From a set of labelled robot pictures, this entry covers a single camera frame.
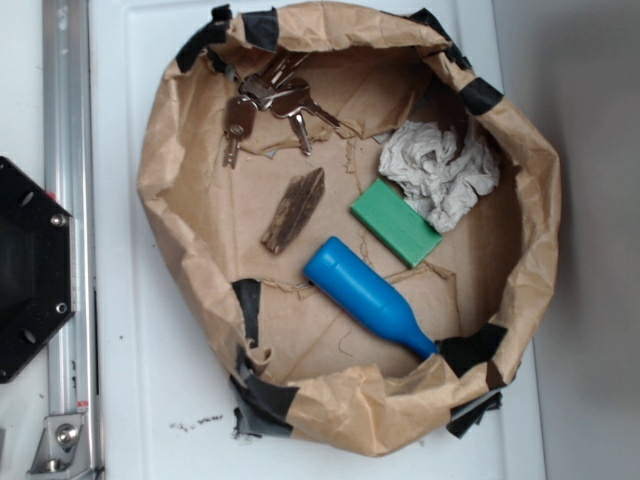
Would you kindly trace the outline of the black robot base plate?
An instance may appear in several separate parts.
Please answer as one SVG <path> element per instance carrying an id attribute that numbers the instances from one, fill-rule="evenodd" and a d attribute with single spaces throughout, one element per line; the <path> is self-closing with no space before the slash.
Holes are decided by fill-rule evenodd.
<path id="1" fill-rule="evenodd" d="M 71 216 L 1 159 L 1 382 L 13 381 L 74 313 Z"/>

